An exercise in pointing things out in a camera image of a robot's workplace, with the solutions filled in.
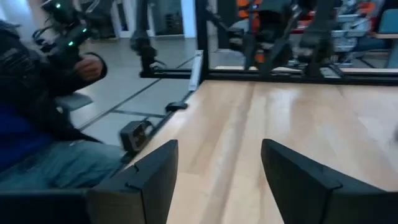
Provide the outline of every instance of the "wooden table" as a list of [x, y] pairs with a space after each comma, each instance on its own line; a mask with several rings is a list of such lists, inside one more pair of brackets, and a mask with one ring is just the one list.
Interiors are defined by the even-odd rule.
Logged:
[[398, 190], [398, 88], [205, 81], [136, 158], [178, 139], [169, 224], [283, 223], [261, 164], [274, 139]]
[[378, 33], [372, 33], [372, 37], [377, 38], [377, 39], [398, 39], [398, 34], [378, 34]]
[[[216, 69], [224, 69], [224, 70], [243, 70], [242, 66], [218, 66]], [[250, 67], [250, 70], [257, 70], [256, 67]], [[275, 72], [293, 72], [299, 71], [298, 69], [294, 68], [286, 68], [286, 67], [278, 67], [273, 69], [272, 71]], [[341, 68], [343, 72], [350, 72], [350, 73], [384, 73], [384, 72], [391, 72], [396, 73], [398, 75], [398, 68]]]

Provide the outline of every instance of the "hand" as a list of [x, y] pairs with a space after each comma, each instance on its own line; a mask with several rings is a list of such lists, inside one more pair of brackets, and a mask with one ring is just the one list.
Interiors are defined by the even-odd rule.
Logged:
[[77, 74], [85, 81], [93, 81], [99, 79], [102, 73], [102, 61], [91, 55], [83, 56], [83, 60], [75, 65]]

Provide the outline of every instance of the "black device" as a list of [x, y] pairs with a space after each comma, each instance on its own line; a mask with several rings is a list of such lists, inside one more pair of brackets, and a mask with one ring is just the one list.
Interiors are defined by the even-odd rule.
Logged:
[[177, 112], [179, 110], [186, 110], [188, 109], [189, 105], [184, 103], [184, 102], [173, 102], [173, 103], [169, 103], [166, 107], [166, 114], [168, 113], [174, 113]]
[[1, 192], [1, 223], [166, 224], [177, 166], [171, 140], [92, 189]]
[[165, 63], [156, 60], [157, 51], [150, 44], [148, 35], [148, 0], [137, 0], [136, 2], [136, 29], [130, 38], [132, 48], [141, 58], [140, 74], [151, 73], [153, 69], [166, 67]]
[[260, 28], [256, 35], [264, 39], [261, 42], [273, 44], [271, 49], [262, 49], [266, 59], [258, 66], [262, 76], [270, 76], [272, 69], [285, 66], [293, 57], [289, 40], [290, 32], [297, 26], [301, 15], [314, 7], [316, 7], [315, 17], [305, 29], [297, 49], [297, 60], [307, 64], [302, 75], [323, 78], [321, 68], [327, 67], [343, 78], [343, 72], [338, 67], [331, 66], [332, 63], [328, 61], [333, 55], [331, 31], [334, 24], [332, 12], [335, 2], [322, 0], [297, 3], [291, 0], [262, 2], [259, 6]]
[[[33, 39], [52, 63], [60, 68], [73, 67], [81, 60], [79, 46], [107, 24], [113, 1], [95, 0], [86, 12], [76, 10], [71, 0], [45, 1], [41, 7], [55, 24], [34, 32]], [[52, 42], [41, 39], [40, 36], [50, 28], [58, 31], [57, 38]]]
[[261, 159], [286, 224], [397, 223], [398, 192], [349, 177], [270, 139], [262, 142]]
[[131, 121], [120, 130], [120, 140], [129, 158], [134, 158], [147, 144], [149, 140], [146, 132], [148, 127], [154, 127], [148, 120]]

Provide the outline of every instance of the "black clamp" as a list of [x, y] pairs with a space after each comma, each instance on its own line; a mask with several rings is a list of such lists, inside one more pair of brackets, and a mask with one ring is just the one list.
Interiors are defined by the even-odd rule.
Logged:
[[169, 103], [166, 106], [166, 113], [174, 113], [176, 111], [179, 110], [186, 110], [188, 108], [188, 104], [184, 103], [184, 102], [173, 102], [173, 103]]
[[126, 159], [130, 161], [139, 154], [147, 144], [149, 137], [146, 133], [148, 127], [154, 125], [148, 121], [131, 121], [119, 132], [123, 149], [127, 152]]

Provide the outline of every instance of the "metal frame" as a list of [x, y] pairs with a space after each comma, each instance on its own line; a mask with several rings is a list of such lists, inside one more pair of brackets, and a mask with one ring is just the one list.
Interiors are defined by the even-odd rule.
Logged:
[[[391, 70], [385, 72], [344, 72], [343, 78], [324, 78], [302, 76], [301, 71], [275, 72], [262, 76], [257, 71], [215, 70], [209, 68], [208, 28], [207, 22], [214, 23], [208, 15], [208, 0], [195, 0], [197, 49], [201, 51], [201, 69], [199, 83], [204, 80], [234, 80], [250, 82], [286, 82], [286, 83], [316, 83], [337, 85], [398, 85], [398, 73]], [[190, 79], [192, 69], [157, 70], [155, 73], [141, 73], [142, 78], [175, 78]]]
[[388, 59], [386, 62], [386, 65], [384, 68], [394, 68], [398, 64], [398, 40], [393, 39], [392, 40], [392, 48], [390, 49], [390, 52], [388, 53]]
[[[181, 99], [181, 102], [186, 102], [192, 95], [193, 91], [188, 91], [188, 93]], [[145, 148], [148, 143], [155, 137], [155, 135], [169, 122], [170, 119], [173, 118], [175, 112], [167, 113], [164, 118], [157, 124], [152, 131], [148, 134], [148, 141], [143, 145], [142, 148]]]

